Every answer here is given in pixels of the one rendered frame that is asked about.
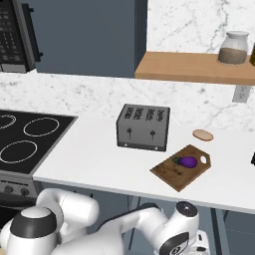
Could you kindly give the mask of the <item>glass jar with brown contents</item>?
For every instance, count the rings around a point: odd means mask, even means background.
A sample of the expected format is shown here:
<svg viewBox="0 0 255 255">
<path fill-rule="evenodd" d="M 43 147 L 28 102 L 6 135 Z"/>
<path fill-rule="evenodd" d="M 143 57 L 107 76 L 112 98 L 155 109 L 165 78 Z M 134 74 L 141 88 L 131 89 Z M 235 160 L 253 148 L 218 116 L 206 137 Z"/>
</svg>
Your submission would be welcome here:
<svg viewBox="0 0 255 255">
<path fill-rule="evenodd" d="M 219 50 L 218 62 L 226 65 L 244 64 L 248 51 L 248 35 L 244 31 L 228 31 Z"/>
</svg>

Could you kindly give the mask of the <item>grey four-slot toaster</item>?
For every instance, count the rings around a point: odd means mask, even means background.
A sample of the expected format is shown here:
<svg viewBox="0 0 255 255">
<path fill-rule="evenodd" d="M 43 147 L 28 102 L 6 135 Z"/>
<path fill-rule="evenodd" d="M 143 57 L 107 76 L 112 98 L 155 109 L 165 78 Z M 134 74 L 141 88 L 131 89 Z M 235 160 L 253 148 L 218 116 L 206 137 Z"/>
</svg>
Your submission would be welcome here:
<svg viewBox="0 0 255 255">
<path fill-rule="evenodd" d="M 117 145 L 166 151 L 169 107 L 125 104 L 116 122 Z"/>
</svg>

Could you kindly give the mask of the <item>dark bottle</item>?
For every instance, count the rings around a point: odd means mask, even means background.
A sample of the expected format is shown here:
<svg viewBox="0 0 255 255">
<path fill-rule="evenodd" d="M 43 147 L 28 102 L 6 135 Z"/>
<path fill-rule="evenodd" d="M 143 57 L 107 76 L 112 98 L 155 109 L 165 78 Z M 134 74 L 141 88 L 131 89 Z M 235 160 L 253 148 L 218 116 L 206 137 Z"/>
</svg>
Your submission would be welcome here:
<svg viewBox="0 0 255 255">
<path fill-rule="evenodd" d="M 254 43 L 254 46 L 253 46 L 253 50 L 252 50 L 252 54 L 250 56 L 250 60 L 249 60 L 250 64 L 252 66 L 255 67 L 255 43 Z"/>
</svg>

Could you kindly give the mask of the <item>purple eggplant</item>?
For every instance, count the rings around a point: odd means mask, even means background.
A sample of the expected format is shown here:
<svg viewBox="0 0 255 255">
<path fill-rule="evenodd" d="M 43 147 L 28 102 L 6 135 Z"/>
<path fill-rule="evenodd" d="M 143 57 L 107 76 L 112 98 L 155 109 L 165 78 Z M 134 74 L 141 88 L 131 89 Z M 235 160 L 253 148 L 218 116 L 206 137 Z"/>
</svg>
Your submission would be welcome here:
<svg viewBox="0 0 255 255">
<path fill-rule="evenodd" d="M 186 168 L 195 168 L 197 166 L 197 159 L 193 156 L 178 156 L 172 161 Z"/>
</svg>

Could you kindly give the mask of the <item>black stove with hob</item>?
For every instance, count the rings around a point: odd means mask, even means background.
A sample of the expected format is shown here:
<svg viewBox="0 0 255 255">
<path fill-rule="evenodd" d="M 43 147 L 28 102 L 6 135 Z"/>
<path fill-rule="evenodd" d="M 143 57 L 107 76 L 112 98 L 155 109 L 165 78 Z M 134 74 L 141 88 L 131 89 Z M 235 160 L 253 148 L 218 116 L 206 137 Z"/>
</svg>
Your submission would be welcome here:
<svg viewBox="0 0 255 255">
<path fill-rule="evenodd" d="M 33 174 L 76 117 L 0 110 L 0 205 L 33 206 L 40 187 Z M 6 185 L 13 192 L 4 192 Z M 28 196 L 21 195 L 27 188 Z"/>
</svg>

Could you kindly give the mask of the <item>blue wall cupboard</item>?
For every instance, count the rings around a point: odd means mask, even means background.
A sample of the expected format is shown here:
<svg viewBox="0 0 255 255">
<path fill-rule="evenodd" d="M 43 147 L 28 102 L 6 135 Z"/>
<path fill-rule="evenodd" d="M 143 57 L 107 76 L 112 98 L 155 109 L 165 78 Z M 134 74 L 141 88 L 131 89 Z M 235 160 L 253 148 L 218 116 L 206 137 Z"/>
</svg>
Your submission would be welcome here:
<svg viewBox="0 0 255 255">
<path fill-rule="evenodd" d="M 132 78 L 146 52 L 148 0 L 21 0 L 32 21 L 39 73 Z"/>
</svg>

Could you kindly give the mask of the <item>black microwave oven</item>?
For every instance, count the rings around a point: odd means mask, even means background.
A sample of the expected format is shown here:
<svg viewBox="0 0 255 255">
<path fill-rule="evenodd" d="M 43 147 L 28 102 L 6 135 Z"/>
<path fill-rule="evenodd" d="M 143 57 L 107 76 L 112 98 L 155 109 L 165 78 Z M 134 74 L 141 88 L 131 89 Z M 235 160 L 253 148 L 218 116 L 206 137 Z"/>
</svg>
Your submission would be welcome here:
<svg viewBox="0 0 255 255">
<path fill-rule="evenodd" d="M 28 73 L 41 61 L 31 14 L 20 0 L 0 0 L 0 72 Z"/>
</svg>

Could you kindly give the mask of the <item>brown wooden cutting board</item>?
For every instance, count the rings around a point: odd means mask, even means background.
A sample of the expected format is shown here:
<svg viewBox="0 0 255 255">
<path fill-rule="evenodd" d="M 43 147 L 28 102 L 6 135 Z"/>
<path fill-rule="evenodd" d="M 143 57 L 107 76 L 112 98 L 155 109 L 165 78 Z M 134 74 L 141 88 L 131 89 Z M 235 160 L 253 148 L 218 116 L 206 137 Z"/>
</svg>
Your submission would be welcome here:
<svg viewBox="0 0 255 255">
<path fill-rule="evenodd" d="M 174 163 L 172 160 L 178 156 L 195 157 L 197 159 L 197 166 L 195 168 L 186 168 L 182 165 Z M 176 191 L 181 191 L 210 167 L 210 155 L 189 144 L 152 168 L 150 171 Z"/>
</svg>

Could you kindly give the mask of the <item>slice of bread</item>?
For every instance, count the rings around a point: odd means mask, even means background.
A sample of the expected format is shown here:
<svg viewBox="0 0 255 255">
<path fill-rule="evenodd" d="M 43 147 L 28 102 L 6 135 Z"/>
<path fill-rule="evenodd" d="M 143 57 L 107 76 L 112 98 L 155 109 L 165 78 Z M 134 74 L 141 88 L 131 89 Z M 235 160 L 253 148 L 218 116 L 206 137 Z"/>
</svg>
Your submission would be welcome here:
<svg viewBox="0 0 255 255">
<path fill-rule="evenodd" d="M 195 129 L 192 133 L 196 138 L 201 139 L 203 141 L 211 141 L 214 139 L 214 136 L 209 131 L 204 129 Z"/>
</svg>

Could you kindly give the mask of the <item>wooden wall shelf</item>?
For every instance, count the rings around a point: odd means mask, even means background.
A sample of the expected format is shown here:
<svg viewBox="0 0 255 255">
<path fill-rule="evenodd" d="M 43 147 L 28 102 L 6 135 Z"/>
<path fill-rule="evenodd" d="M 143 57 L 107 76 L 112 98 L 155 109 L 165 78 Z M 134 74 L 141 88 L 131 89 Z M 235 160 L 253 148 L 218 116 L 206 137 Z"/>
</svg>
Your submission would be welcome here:
<svg viewBox="0 0 255 255">
<path fill-rule="evenodd" d="M 134 76 L 142 80 L 255 86 L 255 67 L 217 62 L 216 54 L 146 52 Z"/>
</svg>

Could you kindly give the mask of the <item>blue base cupboard door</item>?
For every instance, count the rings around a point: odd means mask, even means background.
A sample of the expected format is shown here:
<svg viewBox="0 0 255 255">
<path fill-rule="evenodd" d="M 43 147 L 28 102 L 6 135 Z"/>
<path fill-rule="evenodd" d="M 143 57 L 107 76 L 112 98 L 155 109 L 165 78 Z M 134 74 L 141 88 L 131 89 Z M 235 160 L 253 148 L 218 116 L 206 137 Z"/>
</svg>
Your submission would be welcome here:
<svg viewBox="0 0 255 255">
<path fill-rule="evenodd" d="M 159 208 L 163 209 L 164 214 L 167 217 L 170 217 L 172 215 L 174 211 L 174 207 L 175 207 L 174 202 L 140 197 L 138 199 L 138 205 L 142 205 L 144 203 L 155 203 Z M 205 208 L 202 206 L 198 206 L 197 209 L 199 211 L 199 229 L 207 233 L 207 236 L 209 239 L 210 254 L 216 255 L 214 235 L 213 235 L 212 223 L 211 223 L 211 212 L 208 208 Z M 146 241 L 142 233 L 138 230 L 136 230 L 133 233 L 132 245 L 130 250 L 135 255 L 153 255 L 153 249 L 151 248 L 149 243 Z"/>
<path fill-rule="evenodd" d="M 255 255 L 255 214 L 223 210 L 231 255 Z"/>
<path fill-rule="evenodd" d="M 131 195 L 121 193 L 73 187 L 49 182 L 43 182 L 42 186 L 44 188 L 61 188 L 75 193 L 88 195 L 95 199 L 100 205 L 100 215 L 97 222 L 88 228 L 89 233 L 94 233 L 107 219 L 129 211 L 133 201 L 133 197 Z"/>
</svg>

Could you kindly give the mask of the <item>white wall socket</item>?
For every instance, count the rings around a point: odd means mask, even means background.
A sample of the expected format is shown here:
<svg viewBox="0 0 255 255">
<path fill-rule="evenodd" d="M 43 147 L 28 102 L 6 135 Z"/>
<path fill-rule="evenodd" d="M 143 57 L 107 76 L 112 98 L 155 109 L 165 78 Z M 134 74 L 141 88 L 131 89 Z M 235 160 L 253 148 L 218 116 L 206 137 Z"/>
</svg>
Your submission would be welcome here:
<svg viewBox="0 0 255 255">
<path fill-rule="evenodd" d="M 246 103 L 249 98 L 249 94 L 251 91 L 250 86 L 236 86 L 232 102 L 233 103 Z"/>
</svg>

